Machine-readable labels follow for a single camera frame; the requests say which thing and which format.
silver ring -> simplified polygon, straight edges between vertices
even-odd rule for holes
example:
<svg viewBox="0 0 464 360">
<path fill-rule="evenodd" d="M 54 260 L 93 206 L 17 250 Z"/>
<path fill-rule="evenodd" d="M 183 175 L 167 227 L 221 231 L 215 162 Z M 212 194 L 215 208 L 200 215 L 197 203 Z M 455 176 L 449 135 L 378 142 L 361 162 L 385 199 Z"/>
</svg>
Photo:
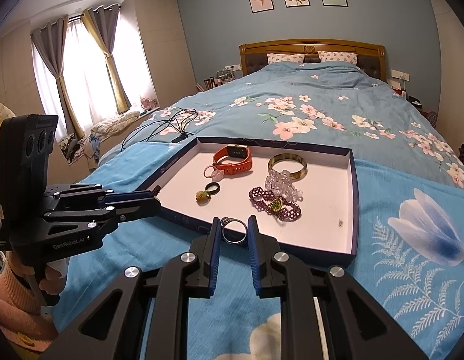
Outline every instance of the silver ring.
<svg viewBox="0 0 464 360">
<path fill-rule="evenodd" d="M 228 225 L 231 222 L 238 222 L 245 228 L 245 234 L 243 235 L 243 238 L 241 240 L 239 240 L 239 241 L 231 241 L 230 239 L 228 239 L 225 236 L 224 229 L 225 229 L 226 225 Z M 240 243 L 244 242 L 245 239 L 247 238 L 247 225 L 244 222 L 242 222 L 241 220 L 228 218 L 228 217 L 224 216 L 224 218 L 221 219 L 221 228 L 222 228 L 222 237 L 224 238 L 225 242 L 227 242 L 229 244 L 237 245 L 237 244 L 240 244 Z"/>
</svg>

blue wall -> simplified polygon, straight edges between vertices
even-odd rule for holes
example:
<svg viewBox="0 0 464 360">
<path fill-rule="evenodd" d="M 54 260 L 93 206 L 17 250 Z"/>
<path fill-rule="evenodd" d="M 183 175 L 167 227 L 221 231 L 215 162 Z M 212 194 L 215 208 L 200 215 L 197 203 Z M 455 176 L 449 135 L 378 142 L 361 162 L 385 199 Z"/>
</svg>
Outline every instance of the blue wall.
<svg viewBox="0 0 464 360">
<path fill-rule="evenodd" d="M 408 93 L 438 110 L 441 60 L 430 0 L 348 0 L 349 7 L 286 8 L 252 13 L 248 0 L 178 0 L 195 79 L 203 83 L 240 63 L 239 45 L 277 39 L 329 38 L 382 44 L 388 69 L 410 74 Z"/>
</svg>

green gemstone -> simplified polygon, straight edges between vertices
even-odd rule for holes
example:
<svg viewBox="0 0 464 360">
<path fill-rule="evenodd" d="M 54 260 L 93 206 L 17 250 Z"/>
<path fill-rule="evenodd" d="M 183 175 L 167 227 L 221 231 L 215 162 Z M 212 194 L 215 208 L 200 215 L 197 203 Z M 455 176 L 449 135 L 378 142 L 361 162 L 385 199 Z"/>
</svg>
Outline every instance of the green gemstone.
<svg viewBox="0 0 464 360">
<path fill-rule="evenodd" d="M 273 212 L 278 212 L 283 206 L 282 199 L 281 198 L 275 198 L 270 202 L 270 208 L 272 209 Z"/>
</svg>

shallow box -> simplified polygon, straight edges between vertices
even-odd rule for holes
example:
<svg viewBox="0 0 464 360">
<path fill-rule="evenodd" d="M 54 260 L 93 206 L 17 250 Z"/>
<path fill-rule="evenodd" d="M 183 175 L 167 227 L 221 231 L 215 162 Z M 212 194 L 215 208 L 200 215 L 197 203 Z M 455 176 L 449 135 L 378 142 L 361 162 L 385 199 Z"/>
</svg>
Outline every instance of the shallow box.
<svg viewBox="0 0 464 360">
<path fill-rule="evenodd" d="M 219 182 L 220 192 L 206 205 L 199 205 L 195 194 L 211 181 L 204 177 L 204 169 L 212 164 L 214 153 L 227 144 L 250 148 L 252 170 L 225 176 Z M 303 179 L 294 182 L 294 186 L 303 191 L 303 200 L 297 202 L 302 216 L 286 223 L 257 211 L 248 196 L 253 187 L 264 187 L 269 159 L 284 152 L 301 156 L 308 169 Z M 289 161 L 274 166 L 275 170 L 290 172 L 301 168 L 299 163 Z M 152 189 L 156 185 L 162 188 L 158 195 L 162 204 L 160 216 L 190 230 L 209 233 L 215 216 L 228 216 L 247 224 L 249 216 L 255 215 L 261 233 L 275 237 L 284 251 L 310 265 L 346 267 L 357 253 L 358 188 L 351 149 L 262 139 L 197 137 L 138 189 Z M 235 222 L 226 229 L 229 229 L 226 235 L 230 239 L 240 239 L 245 232 L 243 226 Z"/>
</svg>

pillow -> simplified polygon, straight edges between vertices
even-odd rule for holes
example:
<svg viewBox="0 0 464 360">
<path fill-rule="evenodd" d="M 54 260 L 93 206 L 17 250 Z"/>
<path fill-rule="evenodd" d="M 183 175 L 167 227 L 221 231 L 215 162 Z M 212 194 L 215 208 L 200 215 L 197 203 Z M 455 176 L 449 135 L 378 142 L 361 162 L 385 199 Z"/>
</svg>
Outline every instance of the pillow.
<svg viewBox="0 0 464 360">
<path fill-rule="evenodd" d="M 269 60 L 269 65 L 276 62 L 297 62 L 299 64 L 303 63 L 305 54 L 267 54 L 267 60 Z"/>
<path fill-rule="evenodd" d="M 327 61 L 345 61 L 351 64 L 357 64 L 357 54 L 354 52 L 338 52 L 338 51 L 318 51 L 320 62 Z"/>
</svg>

